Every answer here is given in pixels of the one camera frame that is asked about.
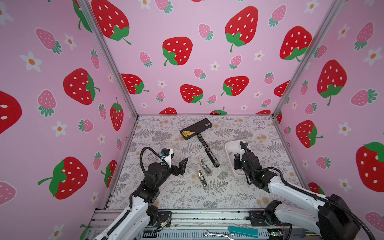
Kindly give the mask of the black stapler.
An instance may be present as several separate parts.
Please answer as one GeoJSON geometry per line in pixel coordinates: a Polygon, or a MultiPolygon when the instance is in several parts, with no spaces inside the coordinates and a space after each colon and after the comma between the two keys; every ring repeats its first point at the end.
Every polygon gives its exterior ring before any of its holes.
{"type": "Polygon", "coordinates": [[[201,142],[201,144],[203,145],[205,152],[209,157],[209,159],[211,160],[214,167],[218,168],[220,166],[220,163],[202,136],[202,132],[210,129],[212,126],[213,126],[212,123],[207,118],[205,118],[195,124],[190,125],[189,127],[186,127],[180,130],[180,134],[182,135],[184,140],[189,140],[190,138],[196,136],[198,140],[201,142]]]}

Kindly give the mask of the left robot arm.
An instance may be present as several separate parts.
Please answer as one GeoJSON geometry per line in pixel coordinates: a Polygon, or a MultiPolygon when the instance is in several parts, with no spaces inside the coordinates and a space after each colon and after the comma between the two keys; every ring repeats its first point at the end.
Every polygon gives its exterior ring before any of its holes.
{"type": "Polygon", "coordinates": [[[143,181],[130,194],[127,208],[95,239],[134,240],[147,226],[154,225],[158,218],[158,207],[154,202],[160,194],[160,187],[171,175],[184,175],[187,163],[188,158],[169,168],[160,163],[150,164],[144,172],[143,181]]]}

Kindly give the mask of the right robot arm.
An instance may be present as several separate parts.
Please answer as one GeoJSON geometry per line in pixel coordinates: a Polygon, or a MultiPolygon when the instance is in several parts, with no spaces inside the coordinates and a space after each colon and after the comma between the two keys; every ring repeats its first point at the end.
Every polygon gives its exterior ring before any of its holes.
{"type": "Polygon", "coordinates": [[[238,141],[237,144],[239,151],[234,154],[234,168],[245,173],[248,185],[299,206],[290,208],[281,201],[272,201],[265,208],[265,220],[269,225],[289,223],[310,230],[324,240],[355,239],[363,225],[341,197],[318,194],[290,184],[280,170],[262,168],[247,143],[238,141]]]}

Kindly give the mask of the staple strip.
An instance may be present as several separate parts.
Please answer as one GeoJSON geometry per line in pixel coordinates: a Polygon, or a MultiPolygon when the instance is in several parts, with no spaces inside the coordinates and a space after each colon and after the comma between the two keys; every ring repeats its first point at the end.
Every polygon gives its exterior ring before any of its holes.
{"type": "Polygon", "coordinates": [[[207,187],[207,181],[206,181],[206,179],[205,179],[205,177],[204,177],[204,174],[203,174],[203,172],[201,171],[201,170],[198,170],[198,177],[199,177],[199,180],[200,180],[200,182],[201,182],[201,184],[202,184],[202,186],[205,188],[205,187],[207,187]]]}
{"type": "Polygon", "coordinates": [[[204,169],[204,171],[210,175],[211,174],[211,169],[208,167],[208,165],[206,164],[206,162],[204,161],[204,159],[200,159],[201,161],[201,165],[202,165],[202,168],[204,169]]]}

